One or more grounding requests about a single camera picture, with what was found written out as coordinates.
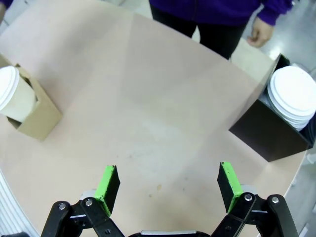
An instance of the white corrugated surface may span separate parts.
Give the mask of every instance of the white corrugated surface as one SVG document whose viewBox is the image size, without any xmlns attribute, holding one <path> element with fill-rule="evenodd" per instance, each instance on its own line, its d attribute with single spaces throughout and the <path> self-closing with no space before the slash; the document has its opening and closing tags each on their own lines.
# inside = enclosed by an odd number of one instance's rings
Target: white corrugated surface
<svg viewBox="0 0 316 237">
<path fill-rule="evenodd" d="M 20 232 L 26 232 L 30 237 L 39 237 L 0 171 L 0 236 Z"/>
</svg>

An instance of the person's leg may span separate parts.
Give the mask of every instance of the person's leg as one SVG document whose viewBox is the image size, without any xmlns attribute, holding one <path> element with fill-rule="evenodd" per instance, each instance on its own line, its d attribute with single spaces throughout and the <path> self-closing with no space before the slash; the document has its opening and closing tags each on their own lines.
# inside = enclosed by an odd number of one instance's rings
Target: person's leg
<svg viewBox="0 0 316 237">
<path fill-rule="evenodd" d="M 242 26 L 198 24 L 200 43 L 229 59 L 236 49 L 245 27 L 246 24 Z"/>
<path fill-rule="evenodd" d="M 152 5 L 150 8 L 152 10 L 154 20 L 169 26 L 190 38 L 192 37 L 197 26 L 195 22 L 183 20 L 179 17 L 163 12 Z"/>
</svg>

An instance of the disposable coffee cup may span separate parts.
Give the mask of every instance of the disposable coffee cup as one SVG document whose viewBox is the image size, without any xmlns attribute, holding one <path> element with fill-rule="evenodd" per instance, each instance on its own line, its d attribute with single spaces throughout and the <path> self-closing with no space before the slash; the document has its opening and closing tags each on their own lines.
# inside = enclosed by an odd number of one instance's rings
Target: disposable coffee cup
<svg viewBox="0 0 316 237">
<path fill-rule="evenodd" d="M 36 103 L 33 89 L 20 77 L 13 66 L 0 69 L 0 113 L 24 122 Z"/>
</svg>

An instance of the purple sleeve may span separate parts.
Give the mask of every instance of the purple sleeve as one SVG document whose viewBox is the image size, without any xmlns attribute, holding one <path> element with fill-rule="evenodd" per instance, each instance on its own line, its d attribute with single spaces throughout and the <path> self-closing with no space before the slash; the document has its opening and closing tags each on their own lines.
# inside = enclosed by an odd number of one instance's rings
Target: purple sleeve
<svg viewBox="0 0 316 237">
<path fill-rule="evenodd" d="M 0 2 L 2 2 L 5 5 L 6 9 L 8 9 L 13 3 L 13 0 L 0 0 Z"/>
<path fill-rule="evenodd" d="M 266 0 L 264 8 L 259 12 L 258 17 L 269 25 L 274 26 L 280 14 L 285 14 L 292 8 L 292 0 Z"/>
</svg>

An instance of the jacket zipper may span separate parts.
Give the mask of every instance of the jacket zipper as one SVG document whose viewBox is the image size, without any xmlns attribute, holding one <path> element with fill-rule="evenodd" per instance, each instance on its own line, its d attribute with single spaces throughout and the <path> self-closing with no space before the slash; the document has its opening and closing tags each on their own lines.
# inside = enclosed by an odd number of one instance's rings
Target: jacket zipper
<svg viewBox="0 0 316 237">
<path fill-rule="evenodd" d="M 192 20 L 194 20 L 196 17 L 197 7 L 198 7 L 198 0 L 194 0 L 194 12 L 193 12 Z"/>
</svg>

